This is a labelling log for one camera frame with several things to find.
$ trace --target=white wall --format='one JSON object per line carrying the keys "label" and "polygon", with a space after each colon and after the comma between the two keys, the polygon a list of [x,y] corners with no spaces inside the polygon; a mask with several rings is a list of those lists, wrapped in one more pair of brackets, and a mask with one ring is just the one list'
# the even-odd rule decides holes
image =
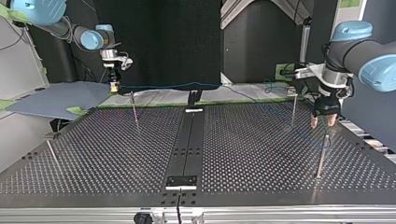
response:
{"label": "white wall", "polygon": [[[18,38],[0,18],[0,49]],[[41,66],[32,48],[23,41],[0,50],[0,100],[15,99],[47,87],[47,78],[39,72]],[[50,119],[0,112],[0,172],[43,142],[45,134],[50,132],[49,122]]]}
{"label": "white wall", "polygon": [[[15,43],[18,38],[6,20],[0,18],[0,49]],[[39,72],[41,67],[33,49],[22,40],[12,48],[0,50],[0,99],[12,99],[48,86],[47,79]]]}
{"label": "white wall", "polygon": [[361,0],[358,7],[338,7],[334,28],[343,21],[361,21],[367,0]]}

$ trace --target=vertical metal pole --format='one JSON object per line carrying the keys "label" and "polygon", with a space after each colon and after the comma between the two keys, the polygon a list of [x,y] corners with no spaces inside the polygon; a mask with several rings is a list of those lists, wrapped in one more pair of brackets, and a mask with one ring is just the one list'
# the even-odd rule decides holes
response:
{"label": "vertical metal pole", "polygon": [[321,173],[323,170],[323,164],[324,164],[324,159],[326,157],[326,151],[328,147],[330,146],[330,136],[326,134],[323,139],[323,145],[321,148],[320,152],[320,159],[319,159],[319,165],[318,165],[318,171],[317,171],[317,179],[321,179]]}
{"label": "vertical metal pole", "polygon": [[291,118],[291,126],[294,126],[294,119],[295,119],[295,116],[296,116],[296,108],[297,108],[297,98],[298,98],[298,95],[296,94],[294,96],[294,106],[293,106],[293,115],[292,115],[292,118]]}
{"label": "vertical metal pole", "polygon": [[305,63],[306,61],[306,51],[308,49],[310,31],[311,25],[305,24],[303,27],[303,35],[301,37],[300,63]]}
{"label": "vertical metal pole", "polygon": [[56,157],[55,151],[53,150],[52,144],[50,143],[50,140],[47,140],[47,145],[49,146],[50,154],[52,155],[53,159],[58,161],[58,158]]}
{"label": "vertical metal pole", "polygon": [[132,108],[134,110],[134,121],[137,124],[138,120],[137,120],[137,113],[136,113],[136,107],[135,107],[135,102],[134,102],[134,92],[133,91],[131,91],[131,104],[132,104]]}

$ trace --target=gray mat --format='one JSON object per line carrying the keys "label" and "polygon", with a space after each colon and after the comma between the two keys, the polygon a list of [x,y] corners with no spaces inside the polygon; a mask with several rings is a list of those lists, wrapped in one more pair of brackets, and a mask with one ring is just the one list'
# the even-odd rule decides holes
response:
{"label": "gray mat", "polygon": [[36,115],[54,119],[78,118],[68,112],[69,107],[79,106],[88,110],[98,106],[109,95],[110,88],[105,84],[92,82],[62,83],[29,96],[7,108],[7,111]]}

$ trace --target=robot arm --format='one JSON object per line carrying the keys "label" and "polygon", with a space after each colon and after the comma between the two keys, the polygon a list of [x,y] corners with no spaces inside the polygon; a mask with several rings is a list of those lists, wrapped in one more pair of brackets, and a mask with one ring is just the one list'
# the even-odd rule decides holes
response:
{"label": "robot arm", "polygon": [[381,45],[370,39],[373,26],[365,21],[339,24],[329,44],[323,46],[325,64],[297,70],[296,78],[319,79],[320,97],[315,101],[312,126],[318,116],[331,116],[333,126],[341,113],[340,101],[353,96],[353,77],[376,91],[396,90],[396,42]]}
{"label": "robot arm", "polygon": [[64,17],[66,0],[8,0],[7,6],[23,12],[36,27],[45,30],[55,37],[67,40],[87,51],[100,50],[104,67],[107,70],[111,91],[117,92],[120,85],[119,67],[127,70],[133,61],[128,54],[120,55],[116,47],[114,30],[111,25],[97,25],[96,30],[73,24]]}

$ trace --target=gray cloth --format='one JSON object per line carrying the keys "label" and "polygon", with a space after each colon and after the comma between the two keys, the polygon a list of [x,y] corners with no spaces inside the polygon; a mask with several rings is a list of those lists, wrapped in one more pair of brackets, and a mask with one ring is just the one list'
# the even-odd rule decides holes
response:
{"label": "gray cloth", "polygon": [[18,101],[7,111],[53,119],[78,118],[67,108],[79,106],[82,110],[96,107],[108,98],[110,88],[92,82],[61,83]]}
{"label": "gray cloth", "polygon": [[[285,88],[288,86],[286,83],[274,83],[273,86],[274,88],[269,93],[265,92],[265,89],[267,89],[268,86],[264,84],[234,85],[229,87],[234,91],[245,94],[246,96],[233,92],[226,87],[220,87],[214,91],[204,91],[201,102],[250,101],[247,96],[255,100],[279,99],[286,97]],[[188,98],[188,91],[174,90],[141,91],[134,95],[135,103],[137,105],[145,106],[187,104]],[[115,95],[104,101],[101,106],[131,104],[131,96]]]}

